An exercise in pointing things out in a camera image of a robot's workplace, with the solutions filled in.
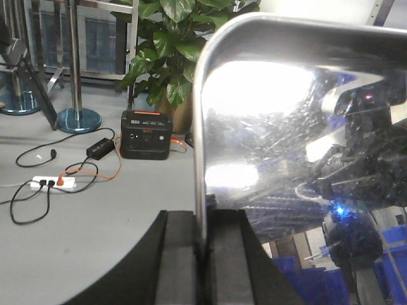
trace black cable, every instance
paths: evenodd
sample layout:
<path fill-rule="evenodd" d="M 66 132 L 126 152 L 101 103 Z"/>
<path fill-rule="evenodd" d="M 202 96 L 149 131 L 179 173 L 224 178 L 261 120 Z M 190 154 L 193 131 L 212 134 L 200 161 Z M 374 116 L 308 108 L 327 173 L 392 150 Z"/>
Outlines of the black cable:
<path fill-rule="evenodd" d="M 93 132 L 99 132 L 99 131 L 101 131 L 101 130 L 110 130 L 110 131 L 113 133 L 113 136 L 110 138 L 110 140 L 113 140 L 113 139 L 115 138 L 115 136 L 116 136 L 116 133 L 114 132 L 114 130 L 113 130 L 112 128 L 108 128 L 108 127 L 103 127 L 103 128 L 95 129 L 95 130 L 92 130 L 91 132 L 88 132 L 88 133 L 75 133 L 75 134 L 73 134 L 73 135 L 68 135 L 67 137 L 62 138 L 62 139 L 60 139 L 60 140 L 57 140 L 57 141 L 54 141 L 54 142 L 50 142 L 50 143 L 41 144 L 41 145 L 38 145 L 38 146 L 36 146 L 36 147 L 33 147 L 33 148 L 29 149 L 28 151 L 24 151 L 21 155 L 19 155 L 19 156 L 16 158 L 15 164 L 17 164 L 19 167 L 24 167 L 24 168 L 37 167 L 37 166 L 44 165 L 44 164 L 46 164 L 46 163 L 52 161 L 53 159 L 55 159 L 56 153 L 57 153 L 56 150 L 54 150 L 54 149 L 51 150 L 51 159 L 49 159 L 49 160 L 47 160 L 47 161 L 44 161 L 44 162 L 42 162 L 42 163 L 39 163 L 39 164 L 23 165 L 23 164 L 21 164 L 21 163 L 19 162 L 19 160 L 20 160 L 20 158 L 21 158 L 22 156 L 24 156 L 24 155 L 26 155 L 26 154 L 28 154 L 28 153 L 31 153 L 32 151 L 36 151 L 37 149 L 40 149 L 40 148 L 42 148 L 42 147 L 46 147 L 46 146 L 58 144 L 58 143 L 61 143 L 61 142 L 65 141 L 65 140 L 67 140 L 67 139 L 70 139 L 70 138 L 73 138 L 73 137 L 77 137 L 78 135 L 86 135 L 86 134 L 93 133 Z"/>
<path fill-rule="evenodd" d="M 78 162 L 78 163 L 71 164 L 71 165 L 69 165 L 65 170 L 68 170 L 69 168 L 71 168 L 71 167 L 73 167 L 73 166 L 76 166 L 76 165 L 80 165 L 80 168 L 82 168 L 85 164 L 89 164 L 89 165 L 92 165 L 92 166 L 95 167 L 95 174 L 97 175 L 97 174 L 99 173 L 99 167 L 98 167 L 95 163 L 86 162 L 86 160 L 87 160 L 87 158 L 86 158 L 83 162 Z M 81 189 L 78 189 L 78 190 L 75 190 L 75 191 L 66 191 L 65 189 L 57 189 L 57 188 L 54 188 L 54 190 L 58 190 L 58 191 L 61 191 L 61 192 L 63 192 L 63 193 L 67 193 L 67 194 L 76 194 L 76 193 L 83 192 L 84 190 L 88 189 L 88 188 L 95 182 L 95 180 L 96 180 L 96 178 L 97 178 L 96 175 L 93 176 L 93 178 L 91 179 L 91 181 L 89 181 L 89 182 L 88 182 L 84 187 L 82 187 Z M 0 202 L 0 205 L 10 202 L 10 217 L 11 217 L 11 221 L 12 221 L 14 224 L 18 224 L 18 225 L 20 225 L 20 226 L 21 226 L 21 225 L 26 225 L 26 224 L 33 224 L 33 223 L 35 223 L 35 222 L 37 222 L 37 221 L 43 219 L 44 217 L 46 217 L 46 216 L 48 215 L 48 213 L 49 213 L 49 211 L 50 211 L 50 207 L 51 207 L 50 190 L 51 190 L 51 188 L 55 185 L 55 182 L 52 181 L 52 180 L 48 182 L 48 188 L 47 188 L 47 190 L 46 190 L 46 211 L 45 211 L 45 213 L 44 213 L 43 215 L 41 215 L 40 217 L 37 217 L 37 218 L 35 218 L 35 219 L 28 220 L 28 221 L 19 221 L 19 220 L 16 220 L 16 218 L 15 218 L 15 216 L 14 216 L 14 203 L 16 203 L 16 202 L 18 202 L 18 201 L 28 200 L 28 199 L 34 197 L 35 195 L 37 195 L 37 194 L 42 190 L 42 188 L 45 186 L 45 183 L 43 183 L 43 181 L 45 181 L 45 180 L 42 180 L 42 181 L 39 182 L 39 189 L 38 189 L 34 194 L 32 194 L 32 195 L 30 195 L 30 196 L 28 196 L 28 197 L 26 197 L 26 198 L 16 199 L 17 194 L 22 190 L 22 188 L 23 188 L 24 186 L 26 186 L 26 185 L 27 185 L 28 183 L 30 183 L 30 182 L 36 182 L 36 183 L 38 183 L 38 181 L 35 181 L 35 180 L 28 180 L 28 181 L 24 182 L 24 183 L 23 183 L 20 187 L 18 187 L 18 189 L 15 191 L 15 193 L 14 193 L 14 195 L 13 195 L 13 197 L 12 197 L 11 200 L 6 200 L 6 201 L 3 201 L 3 202 Z"/>
<path fill-rule="evenodd" d="M 13 207 L 14 207 L 14 202 L 16 202 L 15 198 L 17 196 L 17 194 L 21 191 L 21 189 L 26 186 L 29 182 L 38 182 L 38 181 L 33 181 L 33 180 L 28 180 L 27 182 L 25 182 L 24 184 L 22 184 L 14 193 L 11 201 L 10 201 L 10 217 L 11 217 L 11 221 L 14 224 L 18 224 L 18 225 L 25 225 L 25 224 L 33 224 L 39 220 L 41 220 L 42 218 L 44 218 L 45 216 L 47 216 L 48 212 L 50 211 L 50 187 L 48 187 L 47 190 L 47 203 L 46 203 L 46 211 L 43 215 L 41 215 L 38 218 L 32 219 L 32 220 L 28 220 L 28 221 L 18 221 L 16 220 L 16 218 L 14 217 L 14 211 L 13 211 Z M 44 185 L 40 184 L 39 189 L 36 191 L 36 193 L 40 192 L 40 190 L 42 190 L 42 188 L 44 187 Z"/>
<path fill-rule="evenodd" d="M 80 164 L 78 170 L 81 170 L 81 169 L 83 168 L 83 165 L 85 165 L 85 163 L 86 163 L 86 161 L 88 161 L 88 159 L 89 159 L 89 157 L 86 157 L 85 160 L 83 160 L 81 163 L 75 163 L 75 165 L 79 165 L 79 164 Z M 74 165 L 69 165 L 67 168 L 65 168 L 65 170 L 67 170 L 68 168 L 71 168 L 72 166 L 74 166 Z M 66 174 L 66 175 L 73 175 L 73 174 L 75 174 L 75 173 L 77 173 L 77 172 L 67 172 L 67 173 L 65 173 L 65 174 Z"/>
<path fill-rule="evenodd" d="M 32 197 L 34 197 L 35 195 L 37 195 L 37 194 L 40 192 L 40 190 L 41 190 L 41 188 L 38 189 L 34 194 L 32 194 L 32 195 L 30 195 L 30 196 L 28 196 L 28 197 L 21 198 L 21 199 L 15 199 L 14 202 L 25 201 L 25 200 L 31 199 Z M 6 200 L 6 201 L 1 201 L 1 202 L 0 202 L 0 205 L 4 205 L 4 204 L 9 203 L 9 202 L 11 202 L 11 199 L 10 199 L 10 200 Z"/>
<path fill-rule="evenodd" d="M 86 160 L 85 160 L 84 162 L 78 162 L 78 163 L 75 163 L 75 164 L 71 164 L 71 165 L 69 165 L 65 170 L 68 170 L 69 168 L 71 168 L 71 167 L 73 167 L 73 166 L 76 166 L 76 165 L 81 165 L 81 166 L 83 166 L 84 164 L 89 164 L 89 165 L 94 166 L 94 167 L 95 167 L 95 174 L 97 175 L 97 174 L 99 173 L 99 167 L 98 167 L 95 163 L 86 162 Z M 88 188 L 95 182 L 96 178 L 97 178 L 97 176 L 93 176 L 93 178 L 91 179 L 91 181 L 88 182 L 87 185 L 85 185 L 85 186 L 82 187 L 81 189 L 77 189 L 77 190 L 75 190 L 75 191 L 67 191 L 66 189 L 55 189 L 55 190 L 58 190 L 58 191 L 61 191 L 61 192 L 63 192 L 63 193 L 67 193 L 67 194 L 80 193 L 80 192 L 83 192 L 85 189 L 88 189 Z"/>

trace blue storage crate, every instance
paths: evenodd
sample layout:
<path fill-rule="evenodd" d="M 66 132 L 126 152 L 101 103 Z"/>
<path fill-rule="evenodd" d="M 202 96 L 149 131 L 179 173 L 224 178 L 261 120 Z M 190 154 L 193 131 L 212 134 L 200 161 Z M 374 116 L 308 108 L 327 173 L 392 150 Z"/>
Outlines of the blue storage crate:
<path fill-rule="evenodd" d="M 399 273 L 407 285 L 407 245 L 400 245 L 390 248 L 394 262 L 399 270 Z M 383 254 L 383 267 L 386 275 L 387 283 L 389 284 L 390 291 L 392 292 L 394 305 L 407 304 L 407 296 L 404 295 L 401 283 L 399 283 L 396 272 L 390 262 L 389 254 Z"/>
<path fill-rule="evenodd" d="M 385 300 L 390 299 L 390 288 L 387 283 L 386 274 L 384 271 L 383 261 L 375 262 L 373 265 L 377 281 L 379 282 L 380 290 L 382 291 L 383 298 Z"/>
<path fill-rule="evenodd" d="M 349 305 L 349 294 L 340 269 L 324 272 L 325 289 L 329 305 Z"/>
<path fill-rule="evenodd" d="M 276 257 L 273 258 L 273 262 L 277 265 L 281 272 L 294 271 L 295 268 L 295 256 Z"/>
<path fill-rule="evenodd" d="M 407 224 L 384 230 L 383 235 L 387 243 L 407 242 Z"/>
<path fill-rule="evenodd" d="M 349 305 L 345 280 L 339 269 L 296 269 L 295 260 L 293 256 L 273 259 L 307 305 Z"/>
<path fill-rule="evenodd" d="M 295 291 L 307 305 L 329 304 L 324 281 L 325 268 L 300 269 L 284 272 Z"/>

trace black power adapter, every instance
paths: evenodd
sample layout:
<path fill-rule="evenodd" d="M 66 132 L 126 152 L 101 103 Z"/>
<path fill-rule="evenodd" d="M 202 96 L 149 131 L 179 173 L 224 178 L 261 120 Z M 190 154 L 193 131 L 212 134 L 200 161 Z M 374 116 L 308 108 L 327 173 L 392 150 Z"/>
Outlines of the black power adapter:
<path fill-rule="evenodd" d="M 86 156 L 94 160 L 100 160 L 105 155 L 110 153 L 113 149 L 114 149 L 113 140 L 103 138 L 98 143 L 95 143 L 86 150 Z"/>

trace power strip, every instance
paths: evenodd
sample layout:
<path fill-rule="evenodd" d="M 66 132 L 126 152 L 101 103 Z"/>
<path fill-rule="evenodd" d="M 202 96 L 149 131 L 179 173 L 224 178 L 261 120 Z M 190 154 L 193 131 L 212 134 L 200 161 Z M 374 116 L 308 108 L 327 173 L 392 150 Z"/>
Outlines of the power strip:
<path fill-rule="evenodd" d="M 30 183 L 30 188 L 31 191 L 38 191 L 39 188 L 41 187 L 39 185 L 39 181 L 41 180 L 46 180 L 46 183 L 48 184 L 49 181 L 54 181 L 54 186 L 51 187 L 51 192 L 52 193 L 59 193 L 59 194 L 63 194 L 64 192 L 58 192 L 57 189 L 63 189 L 65 191 L 73 191 L 74 188 L 76 187 L 76 183 L 75 183 L 75 177 L 63 177 L 64 180 L 64 185 L 63 186 L 58 186 L 57 185 L 57 181 L 58 181 L 58 177 L 50 177 L 50 176 L 34 176 L 34 178 L 32 178 L 32 181 Z M 47 192 L 48 190 L 48 186 L 43 186 L 42 188 L 42 192 Z"/>

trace stanchion base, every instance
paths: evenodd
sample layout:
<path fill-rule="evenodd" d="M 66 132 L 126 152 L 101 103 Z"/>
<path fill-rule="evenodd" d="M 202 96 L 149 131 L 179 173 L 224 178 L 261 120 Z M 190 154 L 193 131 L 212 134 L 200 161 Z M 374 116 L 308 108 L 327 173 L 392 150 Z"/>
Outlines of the stanchion base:
<path fill-rule="evenodd" d="M 80 119 L 77 120 L 73 108 L 58 113 L 58 129 L 69 133 L 86 133 L 97 129 L 102 123 L 99 114 L 90 109 L 82 109 Z"/>
<path fill-rule="evenodd" d="M 2 95 L 0 102 L 6 105 L 0 109 L 0 112 L 11 116 L 23 116 L 39 111 L 41 108 L 34 99 L 31 92 L 24 92 L 23 97 L 17 101 L 11 94 Z"/>

